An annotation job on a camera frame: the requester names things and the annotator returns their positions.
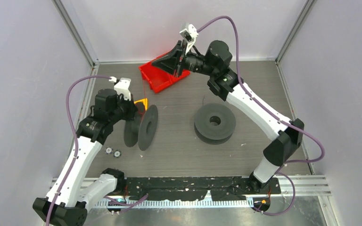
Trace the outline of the grey spool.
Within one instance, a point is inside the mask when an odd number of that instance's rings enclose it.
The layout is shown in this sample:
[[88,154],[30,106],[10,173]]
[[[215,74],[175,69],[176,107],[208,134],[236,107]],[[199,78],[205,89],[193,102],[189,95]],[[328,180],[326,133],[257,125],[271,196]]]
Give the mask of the grey spool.
[[127,147],[136,144],[142,151],[147,150],[153,142],[158,125],[158,108],[151,105],[145,109],[142,102],[136,104],[137,112],[131,121],[126,121],[124,126],[123,140]]
[[206,104],[194,115],[194,130],[199,139],[210,145],[220,145],[235,131],[236,117],[226,106]]

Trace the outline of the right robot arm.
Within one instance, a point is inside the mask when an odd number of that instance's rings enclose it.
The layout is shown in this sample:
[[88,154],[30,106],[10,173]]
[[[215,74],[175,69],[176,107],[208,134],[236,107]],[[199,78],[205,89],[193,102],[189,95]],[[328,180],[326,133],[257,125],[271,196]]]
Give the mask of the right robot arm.
[[269,187],[269,180],[300,148],[304,123],[291,120],[259,98],[240,76],[230,68],[232,54],[221,40],[212,41],[204,55],[187,51],[185,41],[178,41],[168,53],[152,61],[152,66],[175,77],[184,70],[209,76],[207,85],[223,101],[237,107],[270,139],[263,158],[249,176],[249,185],[256,193]]

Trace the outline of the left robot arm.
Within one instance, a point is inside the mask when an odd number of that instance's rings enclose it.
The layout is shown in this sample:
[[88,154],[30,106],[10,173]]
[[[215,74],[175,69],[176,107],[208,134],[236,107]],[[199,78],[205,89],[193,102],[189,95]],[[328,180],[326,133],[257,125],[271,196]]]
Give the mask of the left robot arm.
[[36,198],[34,211],[46,225],[82,226],[91,208],[105,195],[125,191],[124,173],[107,168],[100,177],[80,190],[86,173],[114,125],[132,121],[137,112],[133,96],[127,88],[102,89],[95,96],[91,115],[73,130],[74,146],[55,185],[44,198]]

